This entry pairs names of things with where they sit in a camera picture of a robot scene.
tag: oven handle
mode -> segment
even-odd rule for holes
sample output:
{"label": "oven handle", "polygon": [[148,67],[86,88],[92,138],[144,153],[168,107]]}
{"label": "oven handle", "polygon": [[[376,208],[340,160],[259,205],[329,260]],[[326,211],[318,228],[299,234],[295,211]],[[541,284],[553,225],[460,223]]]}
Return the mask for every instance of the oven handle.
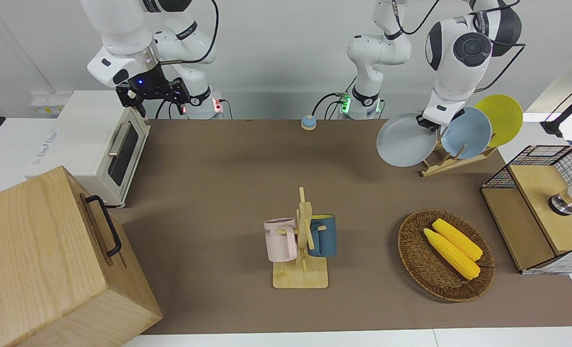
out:
{"label": "oven handle", "polygon": [[119,131],[117,132],[117,136],[114,138],[114,142],[110,146],[108,150],[109,157],[118,157],[121,153],[121,149],[123,148],[123,144],[125,143],[125,139],[127,138],[127,134],[129,134],[130,129],[132,128],[132,123],[127,121],[126,123],[121,123],[119,125]]}

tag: mug rack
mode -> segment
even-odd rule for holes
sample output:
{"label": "mug rack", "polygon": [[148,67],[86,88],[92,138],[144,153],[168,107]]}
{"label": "mug rack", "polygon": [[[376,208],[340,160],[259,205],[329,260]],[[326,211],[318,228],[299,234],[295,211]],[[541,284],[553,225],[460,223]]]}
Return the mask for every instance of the mug rack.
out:
{"label": "mug rack", "polygon": [[[466,145],[462,146],[460,151],[458,151],[458,153],[455,156],[452,156],[450,153],[445,151],[445,149],[442,146],[442,143],[440,142],[440,139],[442,138],[442,136],[444,136],[445,132],[440,134],[440,136],[438,137],[438,141],[436,142],[436,147],[434,147],[434,151],[433,151],[433,152],[441,152],[441,153],[444,152],[443,159],[440,162],[438,162],[438,164],[435,164],[435,165],[431,165],[431,164],[429,164],[429,162],[427,160],[423,160],[422,163],[423,163],[423,165],[425,165],[425,169],[423,169],[422,171],[419,172],[420,176],[428,177],[428,176],[432,176],[435,174],[440,174],[441,172],[456,169],[456,168],[462,167],[464,165],[473,164],[474,162],[486,160],[487,158],[489,158],[489,156],[491,156],[498,149],[498,147],[488,147],[483,152],[481,152],[478,156],[475,156],[473,158],[469,158],[467,160],[461,160],[461,159],[459,159],[459,156],[466,149]],[[491,139],[494,138],[495,135],[496,135],[495,133],[491,134],[490,141],[491,141]]]}
{"label": "mug rack", "polygon": [[314,240],[310,230],[312,221],[312,203],[305,200],[305,191],[299,187],[299,208],[297,209],[297,258],[287,262],[273,263],[273,287],[288,288],[326,288],[328,287],[327,259],[308,255],[308,247],[314,250]]}

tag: woven basket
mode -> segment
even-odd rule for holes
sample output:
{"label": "woven basket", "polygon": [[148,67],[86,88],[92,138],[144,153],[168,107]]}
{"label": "woven basket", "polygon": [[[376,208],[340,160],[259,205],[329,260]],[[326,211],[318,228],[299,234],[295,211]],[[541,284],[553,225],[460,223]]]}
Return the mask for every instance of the woven basket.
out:
{"label": "woven basket", "polygon": [[[438,218],[449,222],[483,250],[477,261],[481,273],[467,280],[460,275],[427,241],[423,228],[432,228]],[[398,232],[398,250],[408,273],[431,294],[448,301],[460,302],[480,297],[494,278],[494,259],[485,240],[470,224],[443,210],[422,210],[409,215]]]}

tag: wooden base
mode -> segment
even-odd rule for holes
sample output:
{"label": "wooden base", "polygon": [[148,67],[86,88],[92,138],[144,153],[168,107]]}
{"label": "wooden base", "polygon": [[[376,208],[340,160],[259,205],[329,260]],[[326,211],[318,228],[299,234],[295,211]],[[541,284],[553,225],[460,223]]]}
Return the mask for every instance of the wooden base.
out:
{"label": "wooden base", "polygon": [[420,171],[419,175],[421,175],[422,177],[432,176],[435,174],[439,174],[441,172],[455,169],[456,167],[462,167],[464,165],[473,164],[474,162],[487,159],[495,151],[496,147],[489,147],[485,149],[485,151],[483,151],[480,155],[473,158],[469,158],[468,160],[459,160],[458,158],[452,158],[450,156],[446,156],[439,164],[436,165],[430,165],[427,163],[427,161],[423,161],[425,169]]}
{"label": "wooden base", "polygon": [[303,253],[301,260],[273,263],[273,287],[278,289],[328,287],[327,259]]}

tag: button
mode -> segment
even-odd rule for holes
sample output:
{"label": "button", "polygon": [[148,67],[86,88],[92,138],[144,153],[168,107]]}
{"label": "button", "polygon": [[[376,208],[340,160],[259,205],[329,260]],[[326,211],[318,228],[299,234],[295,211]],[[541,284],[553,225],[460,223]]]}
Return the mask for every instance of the button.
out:
{"label": "button", "polygon": [[127,73],[127,70],[123,68],[122,70],[119,70],[119,72],[117,72],[117,74],[114,75],[114,77],[112,77],[112,81],[114,82],[114,84],[118,85],[129,78],[130,78],[129,73]]}
{"label": "button", "polygon": [[468,55],[477,55],[483,50],[483,44],[481,41],[471,38],[464,44],[464,50]]}
{"label": "button", "polygon": [[489,53],[491,52],[491,43],[490,43],[490,41],[489,41],[489,40],[482,40],[481,42],[482,42],[482,44],[483,44],[483,51],[484,51],[486,54],[489,54]]}
{"label": "button", "polygon": [[485,61],[484,55],[471,55],[470,57],[466,57],[464,59],[464,63],[467,66],[475,67],[481,65]]}
{"label": "button", "polygon": [[453,46],[453,50],[455,52],[455,55],[458,56],[458,58],[463,58],[466,55],[466,52],[464,50],[464,40],[460,40],[458,39],[455,42],[455,45]]}

